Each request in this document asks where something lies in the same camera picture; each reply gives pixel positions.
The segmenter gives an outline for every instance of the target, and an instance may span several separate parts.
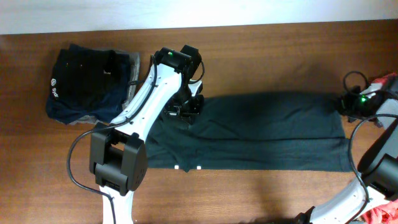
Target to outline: dark green garment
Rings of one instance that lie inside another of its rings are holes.
[[[188,129],[157,119],[146,141],[149,167],[350,171],[334,105],[319,93],[206,99]]]

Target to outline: wooden table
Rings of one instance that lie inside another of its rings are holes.
[[[331,22],[195,29],[119,30],[0,35],[0,222],[101,223],[102,199],[74,186],[65,160],[90,125],[48,119],[52,65],[69,43],[149,55],[184,44],[206,63],[206,97],[260,91],[341,92],[342,76],[398,70],[398,21]],[[353,124],[344,122],[347,133]],[[356,161],[382,133],[358,133]],[[96,187],[88,171],[89,139],[78,145],[72,171]],[[277,170],[149,169],[134,196],[137,223],[238,223],[293,217],[332,198],[351,173]]]

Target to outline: white wall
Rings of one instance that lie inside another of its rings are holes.
[[[0,34],[395,18],[397,0],[0,0]]]

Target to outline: white logo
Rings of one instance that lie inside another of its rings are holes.
[[[52,88],[52,94],[58,98],[58,94],[57,94],[57,89],[56,88]]]

